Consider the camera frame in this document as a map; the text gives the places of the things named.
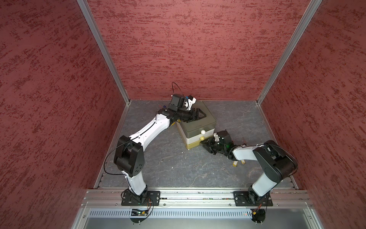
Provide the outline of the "white drawer yellow knob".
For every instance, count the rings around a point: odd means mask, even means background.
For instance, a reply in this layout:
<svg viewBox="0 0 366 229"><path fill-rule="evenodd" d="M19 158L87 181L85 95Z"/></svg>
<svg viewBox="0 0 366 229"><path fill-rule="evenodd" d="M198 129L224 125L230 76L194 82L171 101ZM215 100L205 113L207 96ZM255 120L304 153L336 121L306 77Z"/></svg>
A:
<svg viewBox="0 0 366 229"><path fill-rule="evenodd" d="M192 136L192 137L187 137L185 133L183 133L183 140L187 145L191 145L193 143L196 142L201 142L207 138L210 138L214 133L214 129L210 130L210 131L206 131L204 134L199 133L198 135Z"/></svg>

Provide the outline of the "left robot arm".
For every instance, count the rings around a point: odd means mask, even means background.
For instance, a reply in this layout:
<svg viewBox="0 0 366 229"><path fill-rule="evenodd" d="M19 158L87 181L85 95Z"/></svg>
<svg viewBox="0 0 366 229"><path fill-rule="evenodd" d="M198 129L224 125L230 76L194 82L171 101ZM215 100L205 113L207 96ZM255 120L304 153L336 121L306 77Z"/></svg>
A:
<svg viewBox="0 0 366 229"><path fill-rule="evenodd" d="M147 191L142 169L144 167L144 151L148 145L164 130L177 121L193 122L206 118L207 114L200 108L192 110L171 110L163 108L157 111L154 119L140 131L127 137L119 138L119 147L115 151L113 162L125 176L128 190L140 197Z"/></svg>

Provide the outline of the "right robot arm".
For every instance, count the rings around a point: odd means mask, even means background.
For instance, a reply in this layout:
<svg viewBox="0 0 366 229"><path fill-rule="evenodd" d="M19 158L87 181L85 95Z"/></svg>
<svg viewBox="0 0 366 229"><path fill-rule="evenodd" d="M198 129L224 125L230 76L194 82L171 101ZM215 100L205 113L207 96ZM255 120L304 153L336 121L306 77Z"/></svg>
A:
<svg viewBox="0 0 366 229"><path fill-rule="evenodd" d="M226 143L224 140L216 141L214 137L201 142L209 153L223 154L234 162L257 161L263 170L259 179L250 186L246 196L247 202L258 205L262 199L283 179L291 176L298 169L295 158L272 140L261 145L247 146Z"/></svg>

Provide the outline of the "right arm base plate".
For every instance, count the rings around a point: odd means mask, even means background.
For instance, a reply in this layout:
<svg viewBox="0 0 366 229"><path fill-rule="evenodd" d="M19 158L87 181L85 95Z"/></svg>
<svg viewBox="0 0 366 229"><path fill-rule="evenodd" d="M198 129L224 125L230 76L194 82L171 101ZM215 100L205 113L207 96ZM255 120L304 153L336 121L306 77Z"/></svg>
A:
<svg viewBox="0 0 366 229"><path fill-rule="evenodd" d="M270 193L258 196L254 191L234 191L235 205L237 207L272 207L273 202Z"/></svg>

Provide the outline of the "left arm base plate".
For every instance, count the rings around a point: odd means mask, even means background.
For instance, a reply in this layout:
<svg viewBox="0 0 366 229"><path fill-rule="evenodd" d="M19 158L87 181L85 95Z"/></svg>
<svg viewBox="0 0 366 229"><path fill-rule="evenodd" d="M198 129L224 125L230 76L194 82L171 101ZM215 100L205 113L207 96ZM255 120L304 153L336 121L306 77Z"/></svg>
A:
<svg viewBox="0 0 366 229"><path fill-rule="evenodd" d="M122 206L159 206L161 197L160 191L144 191L140 196L132 193L129 189L126 189L121 194Z"/></svg>

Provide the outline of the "olive green drawer cabinet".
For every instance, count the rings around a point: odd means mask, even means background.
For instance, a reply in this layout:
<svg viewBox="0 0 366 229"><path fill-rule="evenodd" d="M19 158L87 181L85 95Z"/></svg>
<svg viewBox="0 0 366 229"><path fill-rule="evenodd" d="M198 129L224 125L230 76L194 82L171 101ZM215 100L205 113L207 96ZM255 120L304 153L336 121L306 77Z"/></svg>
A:
<svg viewBox="0 0 366 229"><path fill-rule="evenodd" d="M192 105L193 121L178 123L178 130L185 138L205 138L212 136L216 127L216 119L203 101Z"/></svg>

